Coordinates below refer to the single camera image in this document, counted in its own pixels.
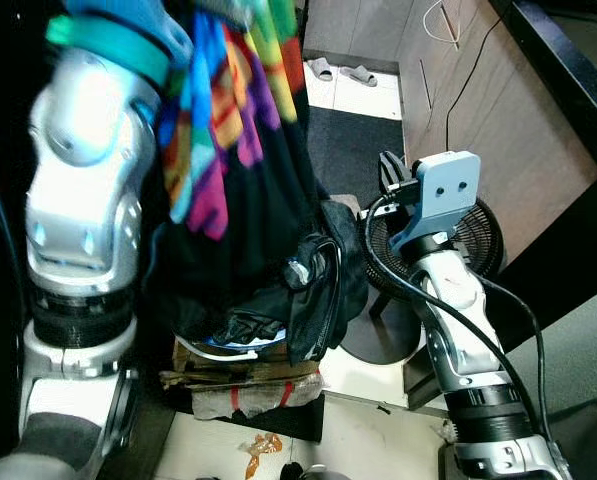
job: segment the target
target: black wire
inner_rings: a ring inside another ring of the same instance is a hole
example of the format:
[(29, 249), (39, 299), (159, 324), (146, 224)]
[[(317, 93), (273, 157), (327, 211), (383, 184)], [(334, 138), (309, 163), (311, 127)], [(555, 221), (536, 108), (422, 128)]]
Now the black wire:
[(505, 354), (502, 353), (500, 348), (498, 348), (498, 346), (496, 346), (484, 333), (482, 333), (480, 331), (480, 329), (478, 327), (476, 327), (467, 317), (465, 317), (462, 313), (460, 313), (458, 310), (453, 308), (451, 305), (443, 302), (442, 300), (440, 300), (432, 295), (429, 295), (427, 292), (421, 290), (420, 288), (413, 285), (412, 283), (409, 283), (408, 281), (404, 280), (403, 278), (400, 278), (398, 275), (396, 275), (391, 270), (389, 270), (389, 268), (382, 262), (382, 260), (380, 260), (380, 258), (374, 251), (373, 246), (371, 245), (371, 240), (370, 240), (371, 239), (371, 236), (370, 236), (371, 220), (372, 220), (374, 214), (376, 213), (376, 210), (380, 207), (380, 205), (382, 205), (382, 203), (384, 201), (390, 200), (392, 196), (393, 195), (388, 194), (388, 195), (383, 195), (381, 197), (378, 197), (378, 199), (371, 205), (371, 207), (369, 208), (369, 212), (367, 213), (367, 219), (365, 220), (364, 241), (365, 241), (366, 249), (369, 252), (369, 255), (371, 256), (372, 261), (375, 263), (376, 267), (380, 271), (382, 271), (385, 275), (390, 277), (394, 282), (401, 285), (403, 288), (408, 290), (410, 293), (422, 298), (427, 303), (435, 305), (436, 307), (441, 308), (442, 310), (444, 310), (445, 312), (447, 312), (448, 314), (453, 316), (458, 322), (460, 322), (471, 333), (473, 333), (476, 336), (476, 338), (478, 338), (478, 340), (480, 340), (482, 343), (484, 343), (485, 346), (491, 351), (491, 353), (493, 353), (494, 356), (498, 359), (498, 361), (500, 362), (502, 367), (507, 371), (509, 378), (511, 379), (514, 386), (518, 390), (518, 394), (520, 395), (520, 398), (521, 398), (523, 404), (525, 405), (525, 408), (527, 409), (527, 415), (529, 417), (529, 421), (531, 422), (534, 430), (537, 432), (543, 433), (543, 435), (546, 435), (546, 433), (542, 432), (541, 424), (538, 422), (538, 417), (536, 416), (536, 411), (534, 410), (534, 406), (533, 406), (533, 403), (531, 402), (531, 398), (529, 397), (529, 393), (527, 392), (527, 389), (525, 388), (525, 384), (523, 383), (522, 379), (518, 375), (518, 372), (516, 372), (516, 369), (514, 368), (514, 366), (507, 359)]
[(485, 33), (485, 36), (482, 39), (482, 43), (480, 44), (480, 48), (478, 49), (478, 55), (476, 55), (476, 60), (474, 61), (474, 65), (471, 67), (471, 71), (469, 72), (469, 75), (467, 75), (467, 79), (465, 80), (465, 83), (463, 83), (462, 88), (460, 89), (460, 93), (454, 100), (454, 103), (451, 104), (451, 107), (449, 107), (449, 110), (447, 110), (447, 116), (445, 118), (445, 151), (449, 151), (449, 115), (451, 114), (451, 111), (454, 109), (454, 107), (458, 103), (458, 100), (460, 100), (460, 97), (462, 97), (462, 94), (464, 93), (465, 89), (467, 88), (467, 85), (469, 84), (469, 81), (471, 80), (472, 75), (476, 71), (476, 67), (478, 66), (478, 62), (480, 61), (480, 56), (482, 55), (482, 51), (485, 48), (485, 43), (487, 43), (487, 37), (489, 37), (489, 34), (502, 21), (503, 17), (507, 14), (507, 12), (509, 11), (509, 8), (511, 7), (512, 4), (513, 4), (513, 2), (510, 1), (509, 4), (507, 5), (507, 7), (505, 7), (505, 10), (502, 12), (500, 17), (498, 17), (498, 20), (496, 20), (494, 22), (494, 24), (491, 27), (489, 27), (489, 30), (487, 30), (487, 33)]
[(20, 377), (20, 374), (21, 374), (20, 348), (22, 346), (22, 336), (23, 336), (23, 330), (25, 327), (25, 319), (26, 319), (25, 297), (23, 294), (24, 283), (23, 283), (22, 271), (20, 269), (20, 263), (18, 261), (19, 257), (18, 257), (18, 252), (16, 250), (16, 244), (14, 243), (14, 239), (11, 234), (11, 229), (9, 228), (7, 214), (5, 213), (5, 208), (2, 204), (1, 198), (0, 198), (0, 228), (5, 237), (5, 244), (7, 245), (7, 250), (9, 251), (9, 260), (11, 263), (11, 270), (12, 270), (13, 276), (14, 276), (14, 282), (16, 283), (16, 287), (17, 287), (16, 290), (17, 290), (18, 304), (19, 304), (19, 309), (20, 309), (20, 317), (18, 320), (18, 324), (16, 325), (16, 341), (17, 341), (16, 348), (18, 349), (18, 351), (16, 352), (16, 355), (19, 357), (18, 365), (17, 365), (18, 366), (17, 375), (18, 375), (18, 377)]
[(475, 272), (472, 272), (480, 282), (491, 288), (492, 290), (496, 290), (504, 295), (507, 295), (511, 298), (514, 302), (518, 304), (518, 306), (523, 310), (525, 315), (531, 320), (531, 325), (534, 329), (534, 335), (536, 336), (536, 350), (538, 353), (538, 403), (540, 406), (540, 420), (542, 423), (542, 429), (547, 436), (547, 440), (553, 442), (553, 437), (551, 436), (551, 429), (549, 428), (549, 421), (547, 419), (547, 395), (545, 393), (545, 344), (542, 339), (542, 331), (540, 329), (540, 325), (538, 324), (538, 319), (534, 312), (531, 311), (529, 305), (527, 305), (520, 297), (518, 297), (513, 292), (510, 292), (504, 287), (501, 287), (497, 283), (492, 282)]

